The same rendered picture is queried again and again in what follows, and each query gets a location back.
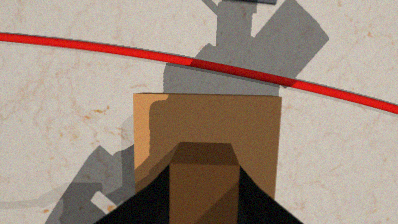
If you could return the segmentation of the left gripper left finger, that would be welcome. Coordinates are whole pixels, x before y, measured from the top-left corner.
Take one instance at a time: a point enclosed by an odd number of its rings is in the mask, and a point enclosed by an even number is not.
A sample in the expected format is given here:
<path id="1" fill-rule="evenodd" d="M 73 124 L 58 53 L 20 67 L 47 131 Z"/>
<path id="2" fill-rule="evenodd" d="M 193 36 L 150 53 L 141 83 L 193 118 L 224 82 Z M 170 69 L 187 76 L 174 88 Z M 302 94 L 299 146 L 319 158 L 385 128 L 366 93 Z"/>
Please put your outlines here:
<path id="1" fill-rule="evenodd" d="M 169 224 L 169 170 L 94 224 Z"/>

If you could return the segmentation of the brown wooden block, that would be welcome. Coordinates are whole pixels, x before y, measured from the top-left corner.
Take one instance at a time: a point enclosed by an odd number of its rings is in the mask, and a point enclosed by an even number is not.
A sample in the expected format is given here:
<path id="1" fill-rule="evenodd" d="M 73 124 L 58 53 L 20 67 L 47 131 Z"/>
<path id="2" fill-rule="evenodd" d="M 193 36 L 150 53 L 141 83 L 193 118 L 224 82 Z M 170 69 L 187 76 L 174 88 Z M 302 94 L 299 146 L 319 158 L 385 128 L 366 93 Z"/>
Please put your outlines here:
<path id="1" fill-rule="evenodd" d="M 275 200 L 282 97 L 133 94 L 135 194 L 170 163 L 169 224 L 237 224 L 240 166 Z"/>

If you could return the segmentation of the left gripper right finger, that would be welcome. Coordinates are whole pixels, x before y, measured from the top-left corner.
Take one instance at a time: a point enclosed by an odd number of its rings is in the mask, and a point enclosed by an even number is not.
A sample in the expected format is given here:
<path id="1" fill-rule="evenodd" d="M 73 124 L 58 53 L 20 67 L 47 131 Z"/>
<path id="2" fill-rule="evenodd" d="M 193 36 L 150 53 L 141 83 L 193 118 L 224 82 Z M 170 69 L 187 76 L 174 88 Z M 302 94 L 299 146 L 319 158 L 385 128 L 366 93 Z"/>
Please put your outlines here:
<path id="1" fill-rule="evenodd" d="M 240 166 L 237 224 L 304 224 L 261 190 Z"/>

